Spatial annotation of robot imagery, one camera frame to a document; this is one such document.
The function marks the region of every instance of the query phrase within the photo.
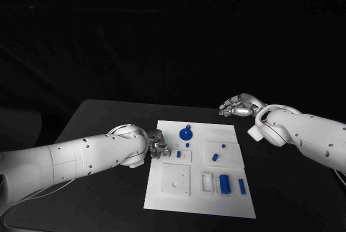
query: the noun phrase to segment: black table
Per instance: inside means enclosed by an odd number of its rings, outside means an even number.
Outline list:
[[[16,205],[7,224],[55,232],[345,231],[346,197],[330,170],[291,144],[255,142],[252,117],[218,109],[87,100],[56,143],[107,133],[115,126],[156,128],[157,120],[235,126],[257,219],[144,209],[151,158],[76,179],[50,195]]]

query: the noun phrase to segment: robotic hand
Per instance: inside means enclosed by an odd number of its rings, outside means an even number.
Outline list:
[[[163,132],[154,129],[146,133],[138,126],[125,124],[97,136],[0,152],[0,216],[53,185],[117,165],[143,165],[148,148],[153,158],[160,158],[161,151],[164,156],[170,154]]]
[[[219,109],[225,117],[255,117],[248,130],[255,141],[265,138],[278,147],[285,143],[296,145],[304,156],[346,173],[346,124],[303,114],[285,105],[264,104],[247,93],[229,98]]]

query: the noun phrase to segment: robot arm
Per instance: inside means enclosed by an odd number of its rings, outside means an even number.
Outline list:
[[[50,186],[117,165],[130,168],[143,165],[148,148],[153,153],[160,150],[169,154],[170,149],[160,142],[163,133],[157,130],[153,133],[148,135],[140,127],[127,124],[107,134],[1,152],[0,215]]]
[[[346,124],[288,106],[264,104],[247,93],[226,100],[219,109],[219,115],[255,117],[248,130],[255,141],[265,138],[278,147],[294,144],[304,156],[346,173]]]

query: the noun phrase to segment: blue shape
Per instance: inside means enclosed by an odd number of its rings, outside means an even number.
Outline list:
[[[222,194],[231,194],[229,176],[225,174],[219,176],[219,187],[221,187]]]
[[[212,157],[212,161],[216,161],[218,157],[219,157],[219,155],[215,153],[213,157]]]
[[[180,130],[179,136],[182,140],[187,141],[193,137],[193,132],[190,130],[190,125],[186,125],[186,128]]]
[[[244,187],[244,180],[239,178],[239,191],[241,191],[241,194],[245,195],[245,187]]]

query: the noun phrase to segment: white platform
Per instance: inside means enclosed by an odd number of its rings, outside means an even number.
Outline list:
[[[182,140],[179,136],[179,132],[186,128],[186,125],[190,125],[190,131],[193,133],[192,139],[187,141]],[[241,150],[238,151],[235,149],[236,145],[231,145],[238,144],[235,127],[223,124],[159,120],[157,129],[163,132],[164,142],[170,149],[176,151],[190,151],[190,163],[186,161],[179,162],[176,160],[151,160],[144,209],[255,219],[257,215],[245,175],[242,154]],[[225,158],[225,155],[229,155],[223,154],[222,156],[222,153],[226,153],[229,150],[231,153],[234,153],[234,156],[228,157],[228,162],[236,167],[225,167],[223,164],[208,166],[209,162],[213,161],[206,153],[206,142],[213,142],[210,144],[216,147],[222,144],[226,145],[225,148],[222,148],[223,150],[219,151],[221,156],[216,161],[222,163],[222,157]],[[183,192],[174,193],[174,189],[179,187],[177,185],[183,183],[182,179],[185,178],[179,176],[179,172],[174,173],[174,176],[180,181],[173,181],[173,177],[170,177],[169,181],[163,179],[166,169],[164,164],[189,166],[189,191],[186,191],[186,187],[180,187],[185,194]],[[212,174],[212,193],[202,193],[202,173]],[[221,175],[228,175],[229,177],[231,194],[219,194],[216,192],[215,178],[219,178]],[[245,195],[241,193],[239,179],[244,180]],[[163,186],[167,186],[164,188],[169,188],[169,193],[161,191]]]

